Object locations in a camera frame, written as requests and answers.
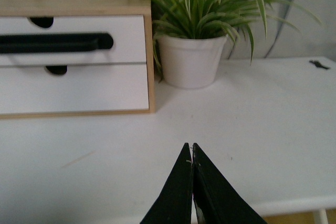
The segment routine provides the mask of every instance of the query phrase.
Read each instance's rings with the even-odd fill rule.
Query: black drawer handle
[[[108,33],[0,36],[0,54],[86,52],[112,46],[113,39]]]

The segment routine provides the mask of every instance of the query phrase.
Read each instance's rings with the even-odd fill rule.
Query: black clip
[[[314,64],[317,68],[323,68],[325,70],[330,69],[330,68],[322,65],[318,60],[310,60],[309,62],[312,63],[312,64]]]
[[[179,157],[154,205],[140,224],[190,224],[192,194],[202,224],[267,224],[236,192],[195,143]]]

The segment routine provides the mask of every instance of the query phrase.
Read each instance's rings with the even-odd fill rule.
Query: black object
[[[267,224],[194,144],[194,202],[198,223]]]
[[[0,36],[0,54],[84,52],[112,46],[113,39],[108,33]]]
[[[186,143],[159,197],[140,224],[190,224],[192,192],[193,169]]]
[[[50,28],[54,23],[53,17],[31,17],[29,20],[41,28]]]
[[[188,164],[191,162],[188,156],[186,143],[158,199],[140,224],[190,224],[191,192],[200,224],[267,224],[196,143],[192,167]]]
[[[312,63],[312,64],[314,64],[317,68],[323,68],[325,70],[330,69],[330,68],[322,65],[318,60],[310,60],[309,62]]]
[[[68,71],[68,66],[46,66],[46,69],[48,72],[56,75],[56,76],[63,76],[67,73]]]

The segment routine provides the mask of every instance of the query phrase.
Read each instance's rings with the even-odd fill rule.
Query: wooden frame
[[[0,115],[0,119],[155,112],[154,62],[150,0],[0,0],[0,6],[0,18],[34,16],[60,17],[143,15],[149,97],[148,110],[2,114]]]

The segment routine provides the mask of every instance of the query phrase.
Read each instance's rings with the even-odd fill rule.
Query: wooden floor
[[[329,224],[336,224],[336,209],[327,210]],[[314,224],[312,212],[264,217],[268,224]]]

